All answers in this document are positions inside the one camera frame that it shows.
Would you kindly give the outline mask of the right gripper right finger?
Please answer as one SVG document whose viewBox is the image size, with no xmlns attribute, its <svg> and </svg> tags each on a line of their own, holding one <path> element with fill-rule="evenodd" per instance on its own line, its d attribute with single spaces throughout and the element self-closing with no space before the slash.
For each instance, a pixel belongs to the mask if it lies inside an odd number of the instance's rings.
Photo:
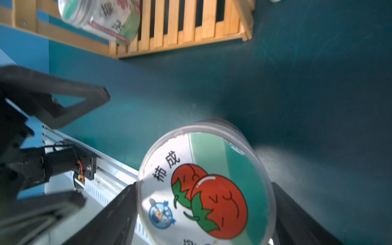
<svg viewBox="0 0 392 245">
<path fill-rule="evenodd" d="M 277 183 L 272 187 L 277 220 L 272 236 L 276 245 L 341 245 L 342 242 L 313 219 Z"/>
</svg>

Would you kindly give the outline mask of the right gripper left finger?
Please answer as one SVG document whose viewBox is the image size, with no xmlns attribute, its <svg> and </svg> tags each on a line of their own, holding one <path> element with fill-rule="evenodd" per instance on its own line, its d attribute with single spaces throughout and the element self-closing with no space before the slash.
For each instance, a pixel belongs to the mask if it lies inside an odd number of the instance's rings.
<svg viewBox="0 0 392 245">
<path fill-rule="evenodd" d="M 137 219 L 136 185 L 127 186 L 66 245 L 130 245 Z"/>
</svg>

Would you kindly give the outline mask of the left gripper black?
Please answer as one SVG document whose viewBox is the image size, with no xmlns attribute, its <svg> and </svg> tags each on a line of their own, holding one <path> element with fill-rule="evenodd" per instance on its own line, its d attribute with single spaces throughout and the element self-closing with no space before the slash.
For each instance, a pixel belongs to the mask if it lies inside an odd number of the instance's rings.
<svg viewBox="0 0 392 245">
<path fill-rule="evenodd" d="M 105 87 L 18 65 L 1 67 L 1 93 L 1 199 L 16 199 L 19 192 L 50 179 L 44 147 L 21 147 L 34 136 L 22 111 L 51 129 L 60 129 L 110 101 Z M 76 191 L 1 203 L 1 244 L 31 245 L 85 203 Z"/>
</svg>

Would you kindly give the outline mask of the large jar red strawberry lid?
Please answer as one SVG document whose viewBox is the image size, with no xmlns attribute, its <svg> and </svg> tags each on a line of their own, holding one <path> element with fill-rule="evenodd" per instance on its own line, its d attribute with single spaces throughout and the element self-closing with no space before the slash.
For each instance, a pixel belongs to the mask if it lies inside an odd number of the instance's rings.
<svg viewBox="0 0 392 245">
<path fill-rule="evenodd" d="M 267 245 L 272 183 L 245 136 L 223 119 L 172 130 L 138 171 L 139 219 L 155 245 Z"/>
</svg>

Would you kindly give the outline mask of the large jar purple flower lid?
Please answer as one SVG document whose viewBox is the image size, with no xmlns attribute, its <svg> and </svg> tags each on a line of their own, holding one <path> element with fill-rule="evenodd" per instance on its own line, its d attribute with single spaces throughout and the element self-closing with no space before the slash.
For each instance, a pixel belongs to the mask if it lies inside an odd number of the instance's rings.
<svg viewBox="0 0 392 245">
<path fill-rule="evenodd" d="M 58 9 L 65 23 L 120 45 L 128 45 L 138 33 L 139 1 L 68 0 L 58 1 Z"/>
</svg>

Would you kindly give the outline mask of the bamboo two-tier shelf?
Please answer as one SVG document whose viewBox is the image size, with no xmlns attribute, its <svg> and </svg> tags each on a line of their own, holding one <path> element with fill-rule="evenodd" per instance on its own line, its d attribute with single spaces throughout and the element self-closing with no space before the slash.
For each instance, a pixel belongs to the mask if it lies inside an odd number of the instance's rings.
<svg viewBox="0 0 392 245">
<path fill-rule="evenodd" d="M 54 1 L 13 1 L 1 7 L 1 24 L 75 48 L 111 58 L 169 51 L 241 38 L 253 34 L 255 1 L 225 1 L 224 19 L 218 21 L 217 1 L 143 1 L 140 33 L 127 46 L 108 45 L 40 21 L 40 10 L 60 18 Z"/>
</svg>

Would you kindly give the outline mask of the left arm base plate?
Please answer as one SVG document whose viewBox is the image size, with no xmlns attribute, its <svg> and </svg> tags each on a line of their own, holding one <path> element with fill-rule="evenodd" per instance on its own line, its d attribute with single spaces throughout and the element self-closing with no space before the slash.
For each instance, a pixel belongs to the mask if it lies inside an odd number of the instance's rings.
<svg viewBox="0 0 392 245">
<path fill-rule="evenodd" d="M 75 170 L 74 177 L 84 185 L 86 180 L 92 181 L 95 178 L 98 155 L 79 145 L 74 145 L 73 149 L 76 154 L 78 166 L 77 170 Z"/>
</svg>

